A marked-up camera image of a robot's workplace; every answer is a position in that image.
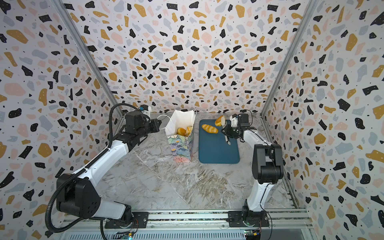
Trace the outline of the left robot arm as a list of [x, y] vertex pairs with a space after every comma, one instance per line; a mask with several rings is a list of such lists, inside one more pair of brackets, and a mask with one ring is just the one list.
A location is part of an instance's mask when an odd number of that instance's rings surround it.
[[57, 210], [81, 219], [113, 219], [129, 223], [131, 207], [103, 200], [96, 190], [99, 181], [123, 157], [139, 146], [149, 134], [160, 131], [161, 121], [151, 119], [147, 111], [132, 111], [126, 123], [91, 162], [73, 174], [64, 174], [57, 181], [60, 190]]

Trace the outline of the floral paper bag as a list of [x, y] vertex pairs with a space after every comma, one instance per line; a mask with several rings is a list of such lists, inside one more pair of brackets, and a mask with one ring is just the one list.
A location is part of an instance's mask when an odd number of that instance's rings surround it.
[[[191, 163], [193, 157], [194, 144], [194, 124], [197, 111], [178, 111], [175, 110], [169, 118], [167, 125], [161, 130], [165, 130], [171, 154], [176, 163]], [[189, 137], [177, 135], [178, 128], [187, 129], [193, 127], [192, 134]]]

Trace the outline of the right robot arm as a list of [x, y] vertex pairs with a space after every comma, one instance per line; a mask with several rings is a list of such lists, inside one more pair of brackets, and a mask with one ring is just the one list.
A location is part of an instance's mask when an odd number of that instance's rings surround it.
[[241, 219], [246, 226], [261, 223], [268, 214], [265, 210], [267, 197], [274, 185], [284, 176], [282, 148], [268, 142], [249, 122], [249, 115], [240, 113], [216, 120], [222, 126], [221, 133], [230, 145], [230, 139], [239, 139], [253, 147], [252, 175], [255, 180], [250, 196], [242, 208]]

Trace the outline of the small round bun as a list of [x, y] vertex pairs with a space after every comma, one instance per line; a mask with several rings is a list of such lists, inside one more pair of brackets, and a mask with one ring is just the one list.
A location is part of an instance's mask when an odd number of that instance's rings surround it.
[[219, 118], [216, 119], [215, 126], [223, 127], [225, 125], [226, 125], [226, 117], [225, 116], [220, 116]]

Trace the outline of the twisted bread stick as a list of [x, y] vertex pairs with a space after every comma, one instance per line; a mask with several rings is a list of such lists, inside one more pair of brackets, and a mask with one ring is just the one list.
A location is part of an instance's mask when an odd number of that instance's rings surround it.
[[217, 134], [219, 132], [216, 127], [207, 124], [202, 125], [202, 129], [209, 134]]

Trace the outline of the cream tongs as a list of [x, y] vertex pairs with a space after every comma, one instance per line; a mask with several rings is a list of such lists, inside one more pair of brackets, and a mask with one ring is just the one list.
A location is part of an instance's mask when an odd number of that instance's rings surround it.
[[224, 134], [225, 136], [225, 141], [226, 143], [230, 146], [231, 145], [231, 142], [227, 136], [227, 132], [226, 132], [226, 127], [227, 127], [227, 120], [226, 120], [226, 117], [225, 116], [222, 116], [221, 117], [221, 125], [222, 125], [222, 130], [221, 132]]

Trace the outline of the small yellow bread roll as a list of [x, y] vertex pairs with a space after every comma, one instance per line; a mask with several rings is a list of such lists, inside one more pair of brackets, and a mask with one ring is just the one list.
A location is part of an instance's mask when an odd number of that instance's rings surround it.
[[178, 128], [177, 129], [177, 135], [186, 136], [186, 133], [187, 133], [187, 131], [184, 128]]

